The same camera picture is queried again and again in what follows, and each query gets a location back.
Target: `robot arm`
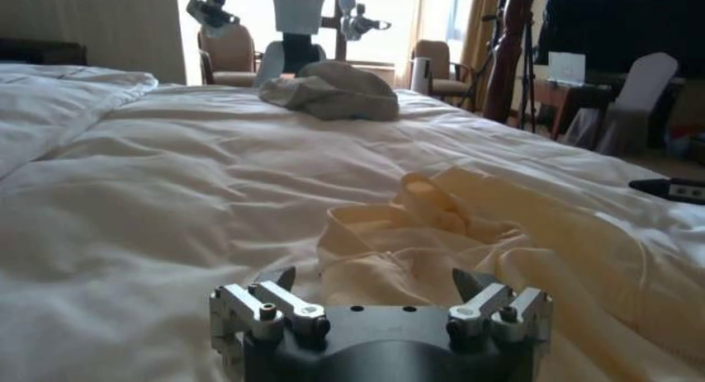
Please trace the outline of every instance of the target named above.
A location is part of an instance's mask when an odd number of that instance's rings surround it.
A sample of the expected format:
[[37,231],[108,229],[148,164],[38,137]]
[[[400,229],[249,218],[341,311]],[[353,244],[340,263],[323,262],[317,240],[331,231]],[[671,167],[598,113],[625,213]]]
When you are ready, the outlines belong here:
[[355,0],[337,0],[340,11],[343,11],[343,19],[340,20],[340,32],[347,41],[357,41],[361,35],[369,30],[386,30],[391,27],[391,23],[386,21],[372,21],[364,17],[364,4],[356,4]]
[[291,293],[293,278],[288,268],[211,294],[211,346],[231,380],[536,380],[551,341],[543,290],[514,295],[491,275],[454,270],[463,303],[450,308],[324,307]]
[[223,10],[224,0],[191,0],[185,10],[203,26],[204,35],[219,37],[240,18]]

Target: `white duvet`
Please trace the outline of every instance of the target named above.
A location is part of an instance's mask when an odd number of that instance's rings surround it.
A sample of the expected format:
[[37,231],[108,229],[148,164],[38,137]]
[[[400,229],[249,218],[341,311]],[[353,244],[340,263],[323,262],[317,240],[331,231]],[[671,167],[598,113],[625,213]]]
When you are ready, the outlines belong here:
[[705,267],[702,208],[630,190],[658,175],[616,159],[410,92],[399,122],[323,122],[155,85],[0,65],[1,381],[223,380],[211,289],[295,265],[315,300],[325,211],[386,202],[411,171],[479,169]]

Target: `desk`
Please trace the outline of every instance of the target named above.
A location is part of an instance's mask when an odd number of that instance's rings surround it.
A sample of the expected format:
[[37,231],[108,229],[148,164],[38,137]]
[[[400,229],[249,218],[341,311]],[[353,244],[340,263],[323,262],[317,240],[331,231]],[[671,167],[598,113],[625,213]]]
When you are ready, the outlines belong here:
[[554,141],[558,140],[560,125],[575,117],[580,108],[595,108],[600,111],[600,125],[607,113],[608,102],[612,100],[612,92],[607,88],[592,85],[574,87],[542,80],[536,80],[534,83],[534,95],[538,103],[552,106],[556,109],[550,131],[550,138]]

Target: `window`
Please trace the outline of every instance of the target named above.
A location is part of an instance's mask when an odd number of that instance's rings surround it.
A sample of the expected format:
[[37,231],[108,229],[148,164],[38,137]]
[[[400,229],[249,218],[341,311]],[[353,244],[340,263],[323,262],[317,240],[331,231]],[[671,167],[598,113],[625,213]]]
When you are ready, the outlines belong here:
[[[332,1],[324,1],[323,16],[332,16]],[[281,40],[281,34],[276,31],[273,0],[227,0],[224,9],[240,18],[240,24],[247,27],[252,35],[257,52],[264,52],[271,42]],[[332,59],[335,31],[321,28],[317,35],[312,37],[312,42],[323,46],[328,58]]]
[[395,63],[408,54],[415,0],[356,0],[367,8],[364,16],[388,21],[386,31],[371,30],[359,41],[348,42],[348,60]]
[[[423,0],[419,28],[412,29],[414,15],[418,15],[416,0],[356,0],[367,8],[365,16],[388,21],[392,26],[386,31],[371,30],[359,41],[347,44],[347,60],[398,63],[407,59],[410,39],[414,32],[418,38],[446,40],[450,57],[456,61],[463,47],[471,0]],[[323,16],[332,17],[335,0],[324,0]],[[225,10],[240,17],[240,23],[249,30],[255,48],[263,52],[267,45],[281,39],[273,20],[272,0],[228,0]],[[320,28],[312,42],[320,44],[329,59],[335,56],[336,32]]]

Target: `beige armchair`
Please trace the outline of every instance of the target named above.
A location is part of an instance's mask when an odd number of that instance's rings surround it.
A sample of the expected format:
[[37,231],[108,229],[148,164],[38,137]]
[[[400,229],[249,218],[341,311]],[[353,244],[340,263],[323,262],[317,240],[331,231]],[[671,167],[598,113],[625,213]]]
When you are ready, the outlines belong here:
[[[428,94],[446,97],[462,97],[470,85],[464,82],[470,74],[470,68],[459,63],[450,62],[448,45],[442,41],[420,40],[414,46],[414,58],[428,58],[431,60],[431,86]],[[450,66],[455,66],[455,76],[450,78]]]
[[197,34],[204,83],[252,87],[255,84],[255,42],[247,27],[232,26],[217,38]]

